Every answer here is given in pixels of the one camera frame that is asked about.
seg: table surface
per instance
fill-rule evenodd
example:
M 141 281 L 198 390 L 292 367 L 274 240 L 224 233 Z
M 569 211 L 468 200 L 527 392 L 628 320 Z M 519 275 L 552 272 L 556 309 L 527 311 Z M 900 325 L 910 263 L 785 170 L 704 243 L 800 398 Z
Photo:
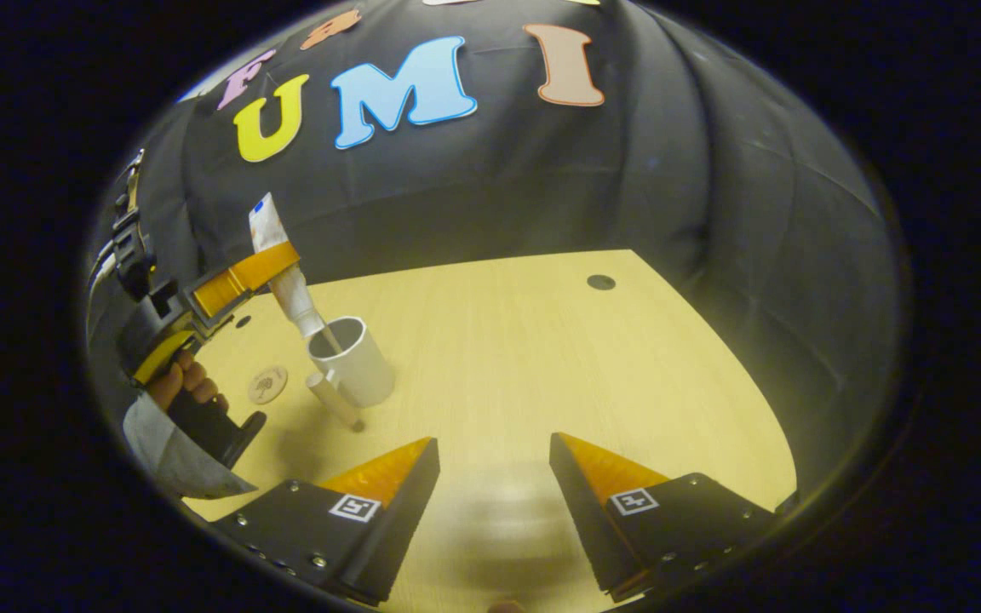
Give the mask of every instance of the table surface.
M 591 275 L 615 279 L 589 287 Z M 607 610 L 557 481 L 561 431 L 670 478 L 705 473 L 773 509 L 795 491 L 794 459 L 762 393 L 704 319 L 629 249 L 387 272 L 310 288 L 329 319 L 358 315 L 396 373 L 353 433 L 305 387 L 316 371 L 271 295 L 237 310 L 198 353 L 240 423 L 267 423 L 235 466 L 260 488 L 184 501 L 214 520 L 286 478 L 320 482 L 423 436 L 441 473 L 381 610 Z M 269 366 L 289 372 L 249 400 Z

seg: toothpaste tube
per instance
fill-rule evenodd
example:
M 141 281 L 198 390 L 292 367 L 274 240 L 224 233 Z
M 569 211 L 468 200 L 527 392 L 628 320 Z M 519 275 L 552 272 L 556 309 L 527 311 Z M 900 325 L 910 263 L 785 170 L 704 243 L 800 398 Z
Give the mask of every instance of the toothpaste tube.
M 289 240 L 270 192 L 249 212 L 249 230 L 256 253 Z M 301 331 L 302 338 L 308 338 L 324 327 L 324 319 L 316 312 L 313 300 L 308 296 L 305 275 L 297 264 L 280 272 L 268 286 L 272 288 L 272 294 L 285 317 Z

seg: gray sleeve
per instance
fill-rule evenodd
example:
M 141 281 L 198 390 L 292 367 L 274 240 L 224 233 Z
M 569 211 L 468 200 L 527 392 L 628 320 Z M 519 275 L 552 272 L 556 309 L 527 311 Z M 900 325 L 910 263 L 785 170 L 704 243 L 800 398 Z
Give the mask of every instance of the gray sleeve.
M 123 434 L 136 458 L 180 496 L 221 498 L 256 490 L 203 451 L 143 392 L 123 418 Z

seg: white plastic cup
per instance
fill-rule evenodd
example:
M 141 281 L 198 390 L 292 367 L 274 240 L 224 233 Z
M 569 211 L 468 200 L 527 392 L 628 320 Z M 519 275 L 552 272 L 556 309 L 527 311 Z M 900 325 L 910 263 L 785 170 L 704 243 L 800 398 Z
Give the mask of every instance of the white plastic cup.
M 345 317 L 328 323 L 342 352 L 336 353 L 323 329 L 308 339 L 308 357 L 340 395 L 355 407 L 371 407 L 393 392 L 393 369 L 381 355 L 362 318 Z

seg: letter m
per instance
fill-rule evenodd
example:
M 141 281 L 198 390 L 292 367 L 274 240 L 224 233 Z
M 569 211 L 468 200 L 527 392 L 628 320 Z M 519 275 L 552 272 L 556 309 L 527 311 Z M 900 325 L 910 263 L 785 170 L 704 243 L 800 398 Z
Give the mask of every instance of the letter m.
M 411 92 L 416 93 L 416 103 L 408 113 L 408 121 L 413 124 L 474 113 L 475 98 L 464 94 L 456 70 L 456 50 L 463 44 L 460 36 L 427 40 L 411 50 L 393 78 L 373 65 L 355 66 L 332 78 L 331 86 L 339 90 L 340 131 L 336 147 L 346 150 L 373 137 L 373 125 L 366 123 L 362 109 L 392 132 L 400 124 Z

